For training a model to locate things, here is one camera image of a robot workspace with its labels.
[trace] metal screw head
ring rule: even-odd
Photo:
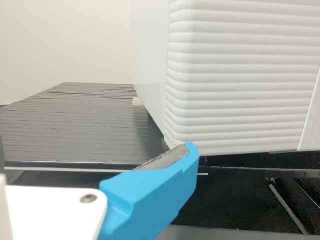
[[[93,203],[95,200],[97,200],[97,196],[93,194],[87,194],[81,197],[80,202],[83,204],[90,204]]]

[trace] white background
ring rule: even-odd
[[[62,82],[133,82],[128,0],[0,3],[0,105]]]

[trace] dark surface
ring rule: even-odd
[[[320,207],[314,199],[293,179],[276,179],[275,187],[296,216],[303,222],[307,231],[320,235]]]
[[[0,108],[7,167],[132,169],[163,153],[132,85],[63,83]]]
[[[320,179],[298,179],[296,182],[320,206]]]
[[[299,233],[263,178],[223,175],[199,177],[195,194],[173,224]]]
[[[206,157],[210,166],[320,169],[320,152],[255,153]]]
[[[98,189],[102,180],[115,175],[115,173],[98,172],[25,171],[14,185]]]

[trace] white machine casing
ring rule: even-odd
[[[320,150],[319,0],[131,0],[134,87],[170,148]]]

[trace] metal rod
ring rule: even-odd
[[[297,216],[294,214],[294,212],[291,210],[291,208],[288,206],[286,201],[282,198],[282,196],[278,193],[276,188],[272,185],[268,185],[269,188],[271,189],[272,193],[275,195],[277,200],[280,202],[280,204],[283,206],[283,208],[286,210],[286,212],[289,214],[289,216],[292,218],[294,221],[295,225],[299,228],[302,234],[304,235],[309,235],[308,231],[306,230],[305,226],[302,224],[302,222],[297,218]]]
[[[320,169],[271,168],[271,167],[236,167],[236,166],[205,166],[200,165],[199,170],[205,173],[225,173],[237,176],[255,176],[266,178],[295,178],[319,179]]]
[[[312,189],[308,189],[306,184],[301,179],[296,179],[295,182],[303,193],[309,198],[309,200],[320,210],[319,194]]]

